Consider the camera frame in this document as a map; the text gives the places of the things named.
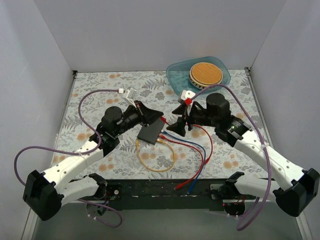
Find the black network switch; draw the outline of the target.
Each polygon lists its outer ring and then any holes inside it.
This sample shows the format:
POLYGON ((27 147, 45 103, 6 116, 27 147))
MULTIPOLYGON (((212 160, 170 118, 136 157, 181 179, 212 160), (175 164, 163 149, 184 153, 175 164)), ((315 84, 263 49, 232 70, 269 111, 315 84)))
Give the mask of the black network switch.
POLYGON ((155 145, 164 125, 165 123, 159 118, 153 124, 143 126, 137 135, 137 139, 155 145))

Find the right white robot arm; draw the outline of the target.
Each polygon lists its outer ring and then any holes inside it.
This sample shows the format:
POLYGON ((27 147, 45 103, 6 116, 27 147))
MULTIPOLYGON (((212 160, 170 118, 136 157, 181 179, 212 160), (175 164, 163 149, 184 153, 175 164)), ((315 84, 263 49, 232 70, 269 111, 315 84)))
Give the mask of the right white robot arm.
POLYGON ((317 196, 320 174, 313 168, 303 169, 269 145, 262 144, 249 124, 232 115, 230 103, 222 94, 209 94, 205 108, 191 101, 195 95, 190 90, 181 92, 180 106, 172 111, 178 115, 177 122, 167 130, 183 137, 193 125, 213 127, 219 139, 247 155, 264 170, 271 169, 270 185, 266 179, 251 178, 237 171, 218 189, 212 190, 212 194, 222 199, 237 199, 241 195, 267 197, 286 214, 298 217, 317 196))

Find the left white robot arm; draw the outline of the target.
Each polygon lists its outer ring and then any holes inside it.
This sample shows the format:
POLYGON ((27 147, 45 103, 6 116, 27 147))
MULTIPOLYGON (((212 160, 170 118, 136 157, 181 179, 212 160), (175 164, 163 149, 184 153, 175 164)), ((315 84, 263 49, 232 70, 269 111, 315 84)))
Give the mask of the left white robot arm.
POLYGON ((102 176, 92 173, 81 180, 74 178, 112 152, 120 143, 120 135, 136 125, 149 126, 162 116, 163 112, 150 109, 138 100, 125 111, 117 106, 109 107, 96 133, 74 155, 43 172, 34 170, 28 175, 23 200, 41 220, 47 221, 62 206, 75 200, 103 199, 108 183, 102 176))

